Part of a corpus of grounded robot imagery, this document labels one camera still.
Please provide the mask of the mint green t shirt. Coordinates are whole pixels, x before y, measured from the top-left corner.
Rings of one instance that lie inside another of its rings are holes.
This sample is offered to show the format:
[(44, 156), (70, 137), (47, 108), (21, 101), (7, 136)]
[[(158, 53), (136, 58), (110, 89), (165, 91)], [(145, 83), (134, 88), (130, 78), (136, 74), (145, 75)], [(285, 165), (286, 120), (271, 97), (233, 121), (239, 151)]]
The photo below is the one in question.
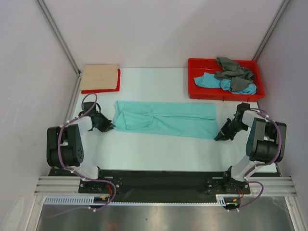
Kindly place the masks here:
[(117, 131), (214, 139), (218, 134), (213, 103), (115, 103)]

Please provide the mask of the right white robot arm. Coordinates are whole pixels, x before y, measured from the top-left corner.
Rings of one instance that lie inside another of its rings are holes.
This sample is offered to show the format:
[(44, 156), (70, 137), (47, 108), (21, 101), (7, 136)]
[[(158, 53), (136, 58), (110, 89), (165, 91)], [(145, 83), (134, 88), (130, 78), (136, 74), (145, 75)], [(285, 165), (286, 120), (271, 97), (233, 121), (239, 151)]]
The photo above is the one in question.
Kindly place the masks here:
[(224, 172), (222, 188), (227, 193), (243, 186), (260, 167), (280, 162), (284, 157), (287, 125), (276, 122), (248, 103), (237, 105), (234, 118), (228, 118), (215, 141), (233, 140), (242, 131), (250, 131), (245, 156)]

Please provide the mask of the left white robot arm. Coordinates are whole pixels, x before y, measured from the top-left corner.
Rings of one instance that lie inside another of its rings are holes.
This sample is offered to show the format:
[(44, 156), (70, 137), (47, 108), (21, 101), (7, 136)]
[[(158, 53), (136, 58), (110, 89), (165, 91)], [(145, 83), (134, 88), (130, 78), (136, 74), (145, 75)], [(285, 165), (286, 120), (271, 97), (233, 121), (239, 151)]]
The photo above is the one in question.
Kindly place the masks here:
[(93, 163), (90, 145), (86, 144), (89, 132), (93, 129), (104, 133), (115, 126), (101, 113), (101, 107), (95, 102), (82, 104), (78, 120), (62, 128), (47, 129), (47, 163), (51, 167), (78, 173), (84, 179), (91, 179), (89, 186), (95, 192), (106, 188), (106, 180), (99, 176), (99, 168)]

